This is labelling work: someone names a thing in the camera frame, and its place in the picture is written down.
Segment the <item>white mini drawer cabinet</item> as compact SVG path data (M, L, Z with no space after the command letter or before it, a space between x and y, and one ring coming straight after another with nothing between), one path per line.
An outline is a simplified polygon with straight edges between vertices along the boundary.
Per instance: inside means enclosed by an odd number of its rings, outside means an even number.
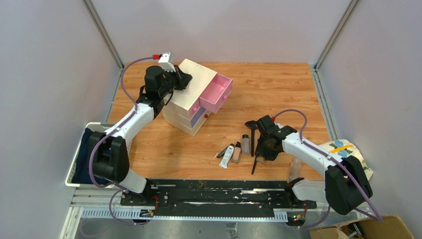
M183 132L195 136L205 122L204 115L209 110L200 106L200 96L217 71L200 65L189 59L184 59L179 68L190 74L192 79L184 90L175 90L168 105L164 106L161 114L164 120Z

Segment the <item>square beige foundation bottle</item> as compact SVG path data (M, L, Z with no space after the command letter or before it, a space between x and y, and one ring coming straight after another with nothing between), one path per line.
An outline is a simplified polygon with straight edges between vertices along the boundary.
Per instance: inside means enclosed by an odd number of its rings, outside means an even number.
M240 162L240 155L241 155L241 143L237 141L234 146L231 162L238 164Z

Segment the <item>pink drawer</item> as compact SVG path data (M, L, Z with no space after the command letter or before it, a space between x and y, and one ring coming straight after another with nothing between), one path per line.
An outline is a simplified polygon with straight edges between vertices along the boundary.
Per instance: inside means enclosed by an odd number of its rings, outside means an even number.
M231 93L232 83L232 79L216 74L200 95L200 106L216 114Z

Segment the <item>round beige foundation bottle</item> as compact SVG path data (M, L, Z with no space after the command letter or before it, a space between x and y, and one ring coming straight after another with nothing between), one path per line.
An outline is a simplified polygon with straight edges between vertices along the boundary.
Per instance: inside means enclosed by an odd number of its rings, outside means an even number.
M265 163L265 158L264 157L262 157L262 156L258 156L258 157L256 157L256 161L258 162L258 163Z

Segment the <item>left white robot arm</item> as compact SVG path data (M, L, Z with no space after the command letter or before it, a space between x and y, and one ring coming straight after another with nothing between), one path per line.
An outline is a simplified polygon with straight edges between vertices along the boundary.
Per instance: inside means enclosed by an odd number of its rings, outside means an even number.
M160 114L167 104L165 97L173 96L175 90L186 89L192 78L178 65L173 72L157 65L146 69L145 84L140 88L132 110L110 129L95 131L89 138L88 171L94 185L104 188L114 184L131 191L133 199L141 206L152 201L152 192L146 188L148 180L130 169L128 145Z

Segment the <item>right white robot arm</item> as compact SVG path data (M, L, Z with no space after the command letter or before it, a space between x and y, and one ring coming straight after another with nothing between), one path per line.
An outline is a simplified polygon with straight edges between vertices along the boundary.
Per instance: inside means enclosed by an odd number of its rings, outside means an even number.
M285 187L284 201L296 208L303 201L327 203L337 213L346 215L373 196L369 180L358 158L342 157L304 138L286 125L278 126L270 116L255 123L260 132L255 155L274 160L285 152L300 159L323 176L323 181L294 179Z

